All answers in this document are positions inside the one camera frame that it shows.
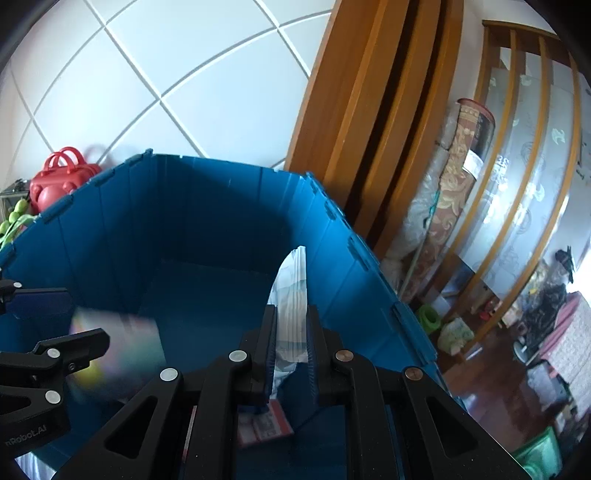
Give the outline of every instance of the bin floor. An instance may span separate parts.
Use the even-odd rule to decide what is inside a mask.
[[[274,277],[257,272],[165,261],[139,315],[158,324],[167,365],[189,372],[238,348],[261,325]]]

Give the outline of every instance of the pink fabric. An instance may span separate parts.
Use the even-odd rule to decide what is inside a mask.
[[[542,347],[540,348],[540,357],[548,360],[548,356],[556,347],[566,330],[570,327],[573,321],[573,314],[579,306],[579,301],[582,296],[580,292],[569,293],[566,297],[566,303],[560,307],[558,315],[556,316],[556,324],[554,331],[546,337]]]

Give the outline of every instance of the red toy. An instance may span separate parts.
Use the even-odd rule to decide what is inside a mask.
[[[77,164],[66,154],[73,153]],[[66,165],[59,165],[64,160]],[[35,213],[47,209],[56,200],[84,185],[89,178],[101,172],[96,163],[86,163],[84,157],[74,147],[64,147],[53,152],[43,165],[43,169],[33,177],[29,192]]]

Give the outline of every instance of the red bag handle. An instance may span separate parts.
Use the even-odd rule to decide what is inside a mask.
[[[56,162],[56,167],[58,167],[59,162],[61,159],[64,159],[66,161],[66,166],[67,166],[67,173],[68,175],[70,173],[72,173],[73,171],[75,171],[76,169],[76,165],[74,165],[74,162],[72,162],[72,159],[66,155],[64,152],[53,152],[51,155],[49,155],[49,157],[47,157],[47,160],[45,160],[45,163],[43,164],[43,169],[41,171],[41,176],[45,176],[49,173],[50,168],[52,168],[51,164],[54,160],[54,158],[57,158],[57,162]]]
[[[60,152],[62,152],[62,153],[72,152],[74,154],[74,156],[76,157],[76,160],[78,161],[78,165],[86,165],[86,160],[84,159],[84,157],[80,153],[80,150],[78,150],[77,148],[64,147],[60,150]]]

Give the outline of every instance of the blurry colorful box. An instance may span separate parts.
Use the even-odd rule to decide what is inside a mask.
[[[68,377],[79,397],[99,401],[126,401],[165,366],[155,321],[115,312],[77,309],[70,333],[102,328],[110,337],[107,353]]]

